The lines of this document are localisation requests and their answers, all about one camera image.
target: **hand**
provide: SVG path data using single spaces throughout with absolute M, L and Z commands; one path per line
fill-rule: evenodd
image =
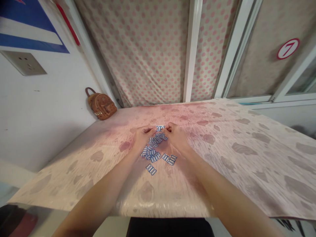
M 162 130 L 170 143 L 181 152 L 183 149 L 190 148 L 185 131 L 177 124 L 169 122 Z
M 139 127 L 135 131 L 133 149 L 143 151 L 149 138 L 157 131 L 155 126 Z

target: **number 7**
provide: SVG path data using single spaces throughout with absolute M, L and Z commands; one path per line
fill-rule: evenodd
M 288 43 L 286 46 L 290 46 L 287 51 L 283 54 L 283 56 L 290 50 L 290 48 L 292 48 L 292 46 L 295 44 L 295 42 L 292 43 Z

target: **red circle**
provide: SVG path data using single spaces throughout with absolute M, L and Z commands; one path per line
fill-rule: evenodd
M 283 48 L 284 45 L 286 45 L 286 44 L 287 44 L 288 42 L 290 42 L 291 40 L 297 40 L 298 45 L 297 45 L 296 49 L 295 49 L 289 56 L 286 56 L 285 58 L 280 58 L 280 57 L 279 57 L 279 52 L 280 52 L 280 50 Z M 288 40 L 287 42 L 285 42 L 285 43 L 280 47 L 279 51 L 277 52 L 276 57 L 277 57 L 279 60 L 286 59 L 286 58 L 290 57 L 290 56 L 298 49 L 299 46 L 300 46 L 300 39 L 299 39 L 299 38 L 290 39 L 290 40 Z

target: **curtain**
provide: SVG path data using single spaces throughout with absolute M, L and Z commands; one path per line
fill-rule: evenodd
M 189 0 L 76 0 L 125 107 L 183 98 Z
M 191 101 L 211 99 L 238 0 L 203 0 Z

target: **forearm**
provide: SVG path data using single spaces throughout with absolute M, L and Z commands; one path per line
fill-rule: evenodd
M 206 189 L 216 215 L 232 236 L 283 236 L 277 226 L 239 189 L 193 149 L 183 156 Z
M 53 237 L 69 236 L 69 233 L 74 232 L 92 236 L 115 205 L 120 190 L 141 152 L 140 148 L 132 148 L 80 199 Z

